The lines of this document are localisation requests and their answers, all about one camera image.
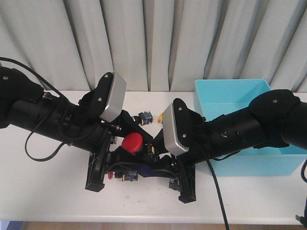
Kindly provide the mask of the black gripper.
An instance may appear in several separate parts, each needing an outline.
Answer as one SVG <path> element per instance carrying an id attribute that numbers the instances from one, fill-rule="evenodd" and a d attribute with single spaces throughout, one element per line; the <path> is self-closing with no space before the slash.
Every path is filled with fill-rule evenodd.
<path id="1" fill-rule="evenodd" d="M 69 134 L 78 138 L 73 146 L 95 152 L 89 157 L 85 189 L 100 192 L 104 187 L 106 161 L 109 153 L 111 135 L 125 138 L 128 134 L 136 132 L 142 135 L 144 143 L 149 144 L 153 137 L 132 120 L 130 114 L 122 110 L 112 122 L 99 117 L 90 117 L 90 104 L 94 90 L 86 93 L 78 103 L 76 112 L 71 121 Z"/>
<path id="2" fill-rule="evenodd" d="M 193 155 L 199 153 L 195 147 L 194 141 L 196 138 L 193 137 L 193 128 L 196 125 L 204 122 L 204 118 L 189 109 L 189 115 L 192 124 L 192 137 L 191 137 L 191 147 L 187 153 L 179 156 L 172 157 L 165 155 L 162 158 L 159 157 L 160 154 L 168 153 L 164 146 L 163 133 L 159 132 L 158 136 L 153 138 L 150 143 L 153 145 L 155 152 L 153 156 L 138 157 L 125 151 L 121 145 L 115 150 L 115 171 L 137 171 L 142 177 L 175 177 L 175 170 L 172 168 L 171 164 L 175 161 L 176 166 L 179 167 L 179 187 L 180 196 L 179 201 L 184 204 L 196 201 L 196 189 L 195 189 L 195 165 L 186 165 L 180 161 L 184 161 L 185 158 L 191 161 Z"/>

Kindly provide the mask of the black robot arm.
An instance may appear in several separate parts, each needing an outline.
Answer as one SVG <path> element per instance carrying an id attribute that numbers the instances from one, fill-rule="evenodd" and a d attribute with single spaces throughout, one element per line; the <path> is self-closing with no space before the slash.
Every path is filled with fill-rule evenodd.
<path id="1" fill-rule="evenodd" d="M 248 107 L 206 121 L 176 98 L 163 114 L 163 128 L 152 145 L 160 160 L 145 157 L 145 139 L 133 132 L 118 147 L 120 165 L 143 177 L 178 180 L 183 203 L 194 202 L 195 164 L 221 160 L 250 147 L 307 147 L 307 105 L 290 90 L 272 90 Z"/>
<path id="2" fill-rule="evenodd" d="M 0 126 L 14 125 L 31 133 L 89 151 L 85 188 L 104 188 L 106 160 L 113 136 L 139 133 L 144 143 L 152 136 L 122 109 L 126 82 L 115 73 L 104 74 L 98 86 L 78 104 L 56 97 L 16 69 L 0 69 Z"/>

